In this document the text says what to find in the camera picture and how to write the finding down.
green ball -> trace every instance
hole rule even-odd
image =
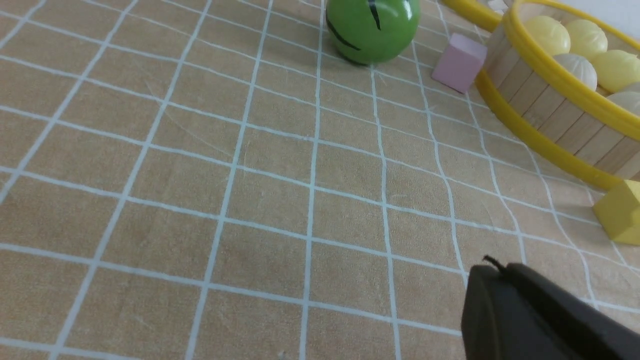
[[[411,43],[419,0],[328,0],[326,24],[347,59],[362,65],[389,61]]]

wooden slat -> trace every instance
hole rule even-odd
[[[584,113],[578,121],[573,123],[569,130],[558,139],[556,144],[564,150],[575,154],[585,146],[603,126],[604,125],[598,119],[591,116],[591,114]]]
[[[511,98],[509,104],[522,116],[540,95],[545,91],[548,84],[535,72],[529,76],[529,79],[522,84],[516,94]]]
[[[524,85],[525,81],[529,79],[531,74],[533,74],[533,70],[529,64],[527,64],[523,59],[518,60],[518,63],[513,67],[509,76],[500,85],[498,85],[498,92],[500,92],[502,97],[509,102],[522,85]]]
[[[486,43],[484,66],[486,67],[488,64],[491,64],[495,60],[495,57],[500,55],[500,49],[502,49],[502,52],[507,51],[508,48],[505,49],[505,46],[511,47],[511,44],[504,34],[504,27],[502,24],[499,24],[493,33],[491,33],[489,41]]]
[[[528,121],[531,126],[538,129],[551,117],[558,107],[560,107],[563,101],[564,96],[560,95],[556,89],[548,86],[522,117]]]
[[[578,152],[576,157],[589,165],[595,165],[622,140],[624,135],[603,126]]]
[[[640,174],[640,152],[633,155],[627,162],[614,173],[622,179],[631,179],[636,174]]]
[[[499,87],[520,60],[520,54],[510,47],[487,67],[487,74],[495,87]]]
[[[615,174],[638,152],[640,152],[640,142],[624,136],[611,151],[596,163],[595,167],[604,172]]]
[[[540,126],[538,131],[543,133],[549,140],[556,142],[578,121],[583,113],[584,110],[578,108],[571,101],[564,100],[563,103],[558,106],[558,109],[549,116],[547,121]]]

yellow basket rim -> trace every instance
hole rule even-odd
[[[520,57],[532,67],[535,73],[539,74],[547,83],[558,90],[560,94],[599,121],[626,136],[640,141],[640,117],[614,104],[596,91],[589,89],[533,40],[518,16],[519,9],[523,4],[540,4],[557,8],[582,19],[594,22],[603,30],[612,33],[628,45],[631,45],[639,53],[640,44],[630,36],[597,18],[553,0],[516,0],[502,18],[504,31],[511,45],[518,51]]]

pink block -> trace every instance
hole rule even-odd
[[[485,58],[486,46],[453,34],[431,77],[464,94],[474,83]]]

pale yellow ball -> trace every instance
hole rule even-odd
[[[571,47],[571,37],[566,28],[552,17],[539,15],[524,23],[525,29],[549,55],[566,54]]]
[[[591,60],[598,82],[610,92],[619,92],[640,81],[640,59],[622,50],[609,50]]]
[[[574,20],[565,28],[571,37],[570,53],[591,60],[594,56],[604,53],[609,46],[607,35],[594,22],[585,19]]]

